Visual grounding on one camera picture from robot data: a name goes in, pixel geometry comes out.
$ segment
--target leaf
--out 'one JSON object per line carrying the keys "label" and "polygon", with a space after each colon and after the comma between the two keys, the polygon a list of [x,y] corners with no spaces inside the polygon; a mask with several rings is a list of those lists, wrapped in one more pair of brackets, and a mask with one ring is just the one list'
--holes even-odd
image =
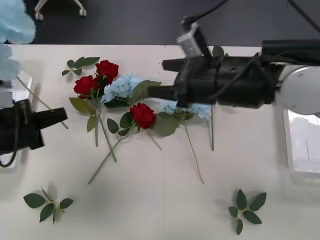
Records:
{"label": "leaf", "polygon": [[67,75],[69,72],[70,72],[70,70],[64,70],[64,71],[62,72],[62,76]]}
{"label": "leaf", "polygon": [[70,207],[70,205],[73,203],[74,201],[71,198],[65,198],[60,202],[60,209],[66,209],[68,207]]}
{"label": "leaf", "polygon": [[126,112],[122,115],[120,119],[120,127],[123,129],[127,129],[131,127],[131,122],[134,119],[133,114],[131,112]]}
{"label": "leaf", "polygon": [[124,130],[119,131],[118,134],[119,134],[120,136],[124,137],[125,135],[128,134],[129,130],[130,130],[130,127],[127,128],[127,129],[124,129]]}
{"label": "leaf", "polygon": [[167,137],[173,134],[178,126],[179,121],[173,115],[167,112],[159,112],[151,129],[160,136]]}
{"label": "leaf", "polygon": [[52,221],[53,221],[53,225],[55,225],[55,221],[56,221],[56,208],[54,209],[53,211],[53,218],[52,218]]}
{"label": "leaf", "polygon": [[67,61],[66,64],[71,69],[75,67],[75,61],[73,61],[73,60]]}
{"label": "leaf", "polygon": [[241,189],[239,189],[238,195],[236,196],[236,206],[239,210],[243,210],[247,207],[247,198]]}
{"label": "leaf", "polygon": [[98,62],[100,57],[86,57],[82,60],[82,66],[90,66]]}
{"label": "leaf", "polygon": [[90,113],[89,112],[90,106],[88,105],[88,103],[85,100],[78,98],[78,97],[69,97],[69,100],[70,100],[72,106],[76,110],[78,110],[80,113],[83,113],[83,114]]}
{"label": "leaf", "polygon": [[77,61],[75,61],[74,66],[76,69],[79,69],[83,66],[82,62],[85,59],[84,56],[80,57]]}
{"label": "leaf", "polygon": [[237,207],[235,207],[235,206],[230,206],[230,207],[228,207],[228,209],[229,209],[229,213],[230,213],[230,215],[232,216],[232,217],[234,217],[234,218],[236,218],[236,217],[238,217],[238,208]]}
{"label": "leaf", "polygon": [[243,216],[252,224],[262,224],[260,218],[253,211],[246,210],[243,212]]}
{"label": "leaf", "polygon": [[267,193],[263,192],[261,194],[259,194],[258,196],[256,196],[256,198],[254,199],[254,201],[251,203],[250,205],[250,210],[251,211],[258,211],[266,202],[266,198],[267,198]]}
{"label": "leaf", "polygon": [[53,203],[49,203],[40,212],[40,223],[46,220],[50,215],[54,212],[55,205]]}
{"label": "leaf", "polygon": [[96,126],[97,118],[95,116],[90,116],[86,124],[86,131],[89,133]]}
{"label": "leaf", "polygon": [[47,193],[45,192],[45,190],[43,189],[43,187],[41,186],[42,192],[43,194],[46,196],[46,198],[50,201],[53,202],[53,200],[47,195]]}
{"label": "leaf", "polygon": [[225,55],[225,51],[222,47],[216,45],[213,47],[212,55],[214,57],[222,57]]}
{"label": "leaf", "polygon": [[160,86],[161,82],[145,80],[140,82],[132,92],[131,104],[148,97],[148,88]]}
{"label": "leaf", "polygon": [[25,195],[23,199],[25,203],[32,209],[36,209],[46,202],[43,196],[36,193],[30,193],[28,195]]}
{"label": "leaf", "polygon": [[82,73],[82,69],[81,68],[80,69],[76,69],[76,70],[73,70],[73,72],[74,72],[74,74],[77,74],[78,76],[80,76],[81,73]]}
{"label": "leaf", "polygon": [[119,126],[114,120],[112,120],[111,118],[108,118],[106,120],[106,124],[108,126],[110,133],[115,134],[116,132],[118,132]]}
{"label": "leaf", "polygon": [[244,228],[244,223],[239,218],[238,221],[237,221],[237,224],[236,224],[236,234],[240,235],[240,233],[242,232],[243,228]]}

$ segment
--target cable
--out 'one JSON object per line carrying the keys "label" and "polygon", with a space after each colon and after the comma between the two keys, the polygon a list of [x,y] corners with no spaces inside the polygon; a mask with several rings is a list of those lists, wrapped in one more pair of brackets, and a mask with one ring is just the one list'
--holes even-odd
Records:
{"label": "cable", "polygon": [[14,143],[13,143],[13,154],[11,156],[10,161],[7,164],[2,164],[2,162],[0,161],[0,167],[2,168],[7,168],[9,167],[15,160],[16,155],[17,155],[17,151],[18,151],[18,142],[19,142],[19,132],[20,132],[20,118],[19,118],[19,112],[18,112],[18,106],[16,105],[16,103],[13,101],[14,103],[14,120],[15,120],[15,131],[14,131]]}
{"label": "cable", "polygon": [[256,57],[259,55],[257,52],[251,60],[244,66],[244,68],[232,78],[232,80],[225,86],[223,86],[219,91],[217,91],[215,94],[212,94],[208,97],[209,102],[215,101],[220,95],[222,95],[228,88],[230,88],[239,78],[250,68],[251,64],[256,60]]}
{"label": "cable", "polygon": [[309,24],[312,25],[312,27],[313,27],[315,30],[317,30],[317,31],[320,33],[320,26],[318,26],[318,25],[316,24],[316,22],[313,21],[313,20],[311,19],[311,17],[309,17],[309,16],[305,13],[305,11],[303,11],[303,10],[301,9],[301,7],[299,7],[299,5],[294,2],[294,0],[288,0],[288,2],[292,5],[293,8],[295,8],[295,10],[297,10],[297,11],[300,13],[300,15],[301,15]]}
{"label": "cable", "polygon": [[213,7],[212,9],[205,11],[203,13],[200,13],[198,15],[195,16],[187,16],[182,20],[182,26],[184,27],[184,29],[186,31],[190,30],[190,25],[193,24],[194,22],[198,21],[199,19],[207,16],[208,14],[214,12],[215,10],[217,10],[218,8],[220,8],[223,4],[225,4],[226,2],[228,2],[229,0],[223,0],[222,2],[220,2],[218,5],[216,5],[215,7]]}

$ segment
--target rose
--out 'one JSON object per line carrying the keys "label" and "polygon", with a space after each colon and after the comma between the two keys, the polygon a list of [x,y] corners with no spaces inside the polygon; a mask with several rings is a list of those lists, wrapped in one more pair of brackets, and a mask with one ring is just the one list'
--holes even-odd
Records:
{"label": "rose", "polygon": [[119,66],[108,60],[101,61],[100,63],[96,63],[96,70],[100,76],[106,76],[107,85],[110,85],[114,78],[118,76]]}
{"label": "rose", "polygon": [[94,92],[98,90],[98,77],[93,78],[92,76],[84,76],[80,80],[75,81],[74,91],[80,94],[80,98],[84,99],[90,94],[90,89],[93,88]]}
{"label": "rose", "polygon": [[130,108],[130,112],[137,124],[143,129],[150,128],[156,121],[156,114],[154,114],[154,111],[144,103],[133,105]]}

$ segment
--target white table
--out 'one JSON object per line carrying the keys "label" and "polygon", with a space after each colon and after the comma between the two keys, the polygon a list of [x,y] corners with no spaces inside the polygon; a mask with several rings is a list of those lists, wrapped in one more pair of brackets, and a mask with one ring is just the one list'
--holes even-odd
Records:
{"label": "white table", "polygon": [[[299,185],[289,175],[284,129],[275,107],[243,109],[217,106],[215,151],[210,149],[204,120],[189,131],[201,184],[186,133],[156,138],[160,151],[145,132],[121,143],[118,163],[110,158],[93,182],[88,180],[106,156],[108,146],[99,132],[87,133],[87,117],[69,102],[76,77],[62,77],[69,59],[101,57],[119,64],[121,74],[172,82],[176,73],[162,70],[165,59],[181,58],[177,46],[23,45],[15,57],[41,82],[41,98],[52,108],[64,107],[69,119],[42,131],[45,147],[27,153],[16,173],[0,174],[0,238],[3,240],[313,240],[319,239],[320,189]],[[225,47],[231,56],[251,56],[255,47]],[[45,110],[38,104],[37,111]],[[108,117],[120,119],[110,111]],[[112,143],[114,135],[109,135]],[[39,223],[39,209],[23,196],[42,185],[57,200],[75,199],[53,226]],[[267,192],[258,211],[262,225],[244,223],[240,236],[228,207],[235,191],[248,196]]]}

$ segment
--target blue hydrangea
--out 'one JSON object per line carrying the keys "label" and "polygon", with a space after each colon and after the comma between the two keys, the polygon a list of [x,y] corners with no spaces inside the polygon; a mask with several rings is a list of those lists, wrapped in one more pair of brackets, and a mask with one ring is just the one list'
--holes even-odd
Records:
{"label": "blue hydrangea", "polygon": [[5,44],[0,44],[0,80],[12,81],[20,72],[18,61],[10,59],[12,49]]}
{"label": "blue hydrangea", "polygon": [[[173,114],[177,110],[176,101],[168,101],[166,105],[162,106],[162,110],[168,114]],[[207,104],[194,103],[191,107],[185,110],[186,112],[198,114],[200,118],[209,119],[211,115],[211,106]]]}
{"label": "blue hydrangea", "polygon": [[0,0],[0,43],[32,42],[36,33],[34,21],[25,12],[23,0]]}
{"label": "blue hydrangea", "polygon": [[133,73],[119,77],[112,84],[105,86],[101,102],[108,103],[116,98],[131,98],[133,90],[142,81],[142,78]]}

